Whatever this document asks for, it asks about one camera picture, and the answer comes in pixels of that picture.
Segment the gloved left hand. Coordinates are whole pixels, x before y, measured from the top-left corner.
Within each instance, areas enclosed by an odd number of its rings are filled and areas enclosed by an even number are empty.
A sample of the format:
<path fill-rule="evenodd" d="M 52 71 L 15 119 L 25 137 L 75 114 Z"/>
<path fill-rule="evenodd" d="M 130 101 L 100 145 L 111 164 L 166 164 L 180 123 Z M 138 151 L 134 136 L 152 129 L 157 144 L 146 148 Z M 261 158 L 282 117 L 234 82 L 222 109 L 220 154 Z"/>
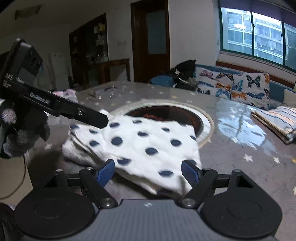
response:
<path fill-rule="evenodd" d="M 41 138 L 50 136 L 48 116 L 44 111 L 27 105 L 12 105 L 1 99 L 1 158 L 20 157 Z"/>

